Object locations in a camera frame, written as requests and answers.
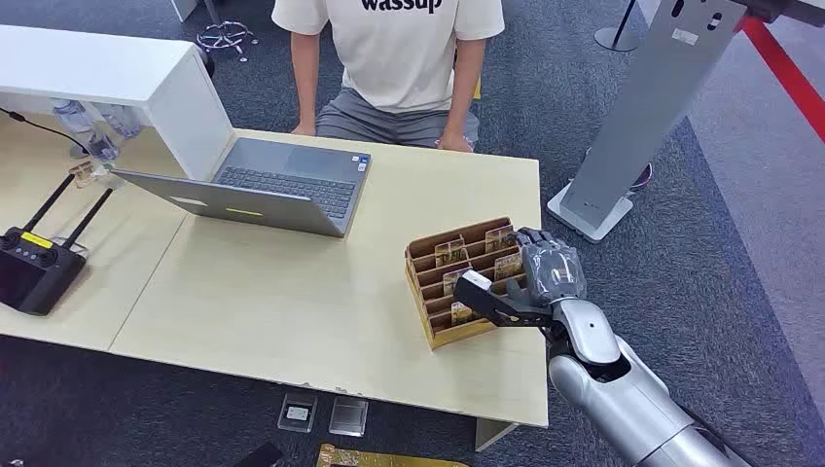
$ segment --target laptop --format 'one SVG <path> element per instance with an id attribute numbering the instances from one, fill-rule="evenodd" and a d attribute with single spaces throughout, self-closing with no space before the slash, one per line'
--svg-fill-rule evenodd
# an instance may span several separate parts
<path id="1" fill-rule="evenodd" d="M 344 237 L 371 157 L 238 138 L 211 182 L 113 169 L 198 216 Z"/>

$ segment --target water bottle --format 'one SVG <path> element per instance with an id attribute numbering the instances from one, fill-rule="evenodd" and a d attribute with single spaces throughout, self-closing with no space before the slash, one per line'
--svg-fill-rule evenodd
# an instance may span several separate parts
<path id="1" fill-rule="evenodd" d="M 100 115 L 124 139 L 131 139 L 140 134 L 140 122 L 134 112 L 119 104 L 95 103 L 94 107 L 100 111 Z"/>
<path id="2" fill-rule="evenodd" d="M 86 146 L 92 156 L 102 162 L 111 162 L 118 157 L 118 147 L 112 143 L 104 131 L 99 131 L 94 127 L 94 121 L 86 112 L 83 104 L 67 99 L 53 99 L 52 103 L 54 116 L 60 124 Z"/>

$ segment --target light wood desk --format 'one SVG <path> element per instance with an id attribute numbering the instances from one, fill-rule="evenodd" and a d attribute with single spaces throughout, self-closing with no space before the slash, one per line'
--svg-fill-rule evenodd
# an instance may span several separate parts
<path id="1" fill-rule="evenodd" d="M 518 424 L 548 425 L 541 335 L 502 329 L 431 351 L 404 273 L 415 238 L 500 216 L 540 225 L 538 162 L 237 133 L 370 153 L 348 237 L 184 217 L 126 186 L 81 237 L 89 267 L 54 312 L 0 309 L 0 332 L 464 413 L 479 420 L 477 449 Z M 21 225 L 72 162 L 34 128 L 0 123 L 0 140 L 0 169 L 15 174 L 0 184 L 0 222 Z M 182 176 L 150 129 L 119 166 Z M 70 231 L 101 192 L 67 190 L 36 232 Z"/>
<path id="2" fill-rule="evenodd" d="M 69 144 L 41 129 L 0 118 L 0 230 L 22 227 L 77 162 Z M 53 125 L 54 119 L 32 119 Z M 124 147 L 122 166 L 182 174 L 151 130 Z M 104 187 L 94 184 L 63 193 L 34 232 L 68 236 Z M 117 190 L 78 242 L 92 252 L 71 289 L 47 317 L 30 316 L 0 304 L 0 333 L 106 350 L 161 260 L 185 212 L 142 190 Z"/>
<path id="3" fill-rule="evenodd" d="M 347 239 L 187 216 L 113 353 L 473 415 L 490 432 L 479 448 L 512 422 L 547 426 L 542 336 L 496 330 L 431 351 L 404 274 L 415 238 L 501 216 L 539 226 L 537 161 L 238 136 L 371 154 Z"/>

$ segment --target table leg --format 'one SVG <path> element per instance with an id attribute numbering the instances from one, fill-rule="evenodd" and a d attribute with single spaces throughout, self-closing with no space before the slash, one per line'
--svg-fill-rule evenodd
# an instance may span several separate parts
<path id="1" fill-rule="evenodd" d="M 509 421 L 488 420 L 486 418 L 476 419 L 476 452 L 481 452 L 490 447 L 496 441 L 504 438 L 505 435 L 515 430 L 518 423 Z"/>

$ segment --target person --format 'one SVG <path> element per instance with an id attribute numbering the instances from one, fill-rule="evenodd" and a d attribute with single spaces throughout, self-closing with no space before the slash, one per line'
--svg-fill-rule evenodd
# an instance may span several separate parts
<path id="1" fill-rule="evenodd" d="M 473 151 L 479 121 L 470 103 L 485 41 L 504 30 L 501 0 L 276 0 L 272 20 L 292 33 L 293 133 Z M 327 22 L 343 80 L 316 116 Z"/>

